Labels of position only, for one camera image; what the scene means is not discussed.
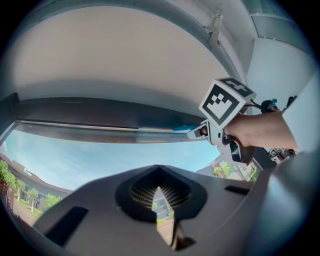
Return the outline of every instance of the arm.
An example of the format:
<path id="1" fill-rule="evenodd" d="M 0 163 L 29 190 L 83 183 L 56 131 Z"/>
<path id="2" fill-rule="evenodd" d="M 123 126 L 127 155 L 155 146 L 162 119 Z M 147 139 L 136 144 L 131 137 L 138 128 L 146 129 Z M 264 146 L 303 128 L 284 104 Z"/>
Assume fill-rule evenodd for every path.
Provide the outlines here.
<path id="1" fill-rule="evenodd" d="M 238 139 L 243 147 L 298 148 L 281 111 L 259 115 L 240 114 L 224 131 Z"/>

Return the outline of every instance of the building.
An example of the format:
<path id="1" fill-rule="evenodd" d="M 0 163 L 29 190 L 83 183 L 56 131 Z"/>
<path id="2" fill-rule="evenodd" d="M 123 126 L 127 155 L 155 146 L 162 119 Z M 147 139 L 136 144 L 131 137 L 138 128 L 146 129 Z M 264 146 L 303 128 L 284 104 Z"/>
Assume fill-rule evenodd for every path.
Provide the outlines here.
<path id="1" fill-rule="evenodd" d="M 0 153 L 0 160 L 3 160 L 8 164 L 8 171 L 14 174 L 17 180 L 21 180 L 25 183 L 25 189 L 20 192 L 20 198 L 26 201 L 28 190 L 34 188 L 38 191 L 38 197 L 34 199 L 34 208 L 40 211 L 45 204 L 47 194 L 54 195 L 55 197 L 65 198 L 67 195 L 73 192 L 72 190 L 46 183 L 37 175 L 26 170 L 23 165 L 14 160 L 11 161 L 2 153 Z"/>
<path id="2" fill-rule="evenodd" d="M 214 161 L 210 162 L 205 168 L 197 170 L 197 174 L 207 175 L 207 176 L 215 176 L 214 169 L 216 167 L 224 168 L 226 162 L 222 159 L 221 155 L 219 155 Z M 239 181 L 249 181 L 251 178 L 251 174 L 254 171 L 254 165 L 251 163 L 248 166 L 234 165 L 236 171 L 233 172 L 228 179 L 239 180 Z M 218 174 L 219 177 L 225 178 L 223 174 Z"/>

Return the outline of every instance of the sky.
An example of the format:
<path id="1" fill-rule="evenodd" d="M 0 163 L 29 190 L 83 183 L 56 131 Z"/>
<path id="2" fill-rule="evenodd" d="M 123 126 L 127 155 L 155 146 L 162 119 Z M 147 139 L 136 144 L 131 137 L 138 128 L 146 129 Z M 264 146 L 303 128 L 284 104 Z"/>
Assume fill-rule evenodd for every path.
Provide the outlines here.
<path id="1" fill-rule="evenodd" d="M 64 189 L 149 165 L 170 165 L 196 172 L 219 156 L 206 140 L 119 144 L 49 138 L 14 130 L 0 147 L 11 161 L 43 181 Z"/>

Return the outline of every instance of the white ceiling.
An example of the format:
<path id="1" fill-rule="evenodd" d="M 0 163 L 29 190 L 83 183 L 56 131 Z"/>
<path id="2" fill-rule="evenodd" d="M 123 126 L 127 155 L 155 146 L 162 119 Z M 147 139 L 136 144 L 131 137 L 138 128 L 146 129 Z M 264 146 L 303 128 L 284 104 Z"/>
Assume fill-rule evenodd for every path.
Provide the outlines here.
<path id="1" fill-rule="evenodd" d="M 228 74 L 192 35 L 153 14 L 88 7 L 22 35 L 1 67 L 6 94 L 21 100 L 92 97 L 201 115 L 211 82 Z"/>

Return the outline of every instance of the white sleeve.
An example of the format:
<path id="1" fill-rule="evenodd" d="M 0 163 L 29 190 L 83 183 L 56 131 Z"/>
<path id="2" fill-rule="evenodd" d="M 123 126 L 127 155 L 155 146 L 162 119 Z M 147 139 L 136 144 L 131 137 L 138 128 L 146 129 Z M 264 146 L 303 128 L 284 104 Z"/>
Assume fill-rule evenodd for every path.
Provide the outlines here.
<path id="1" fill-rule="evenodd" d="M 283 119 L 288 125 L 300 152 L 312 152 L 320 145 L 320 72 L 317 70 Z"/>

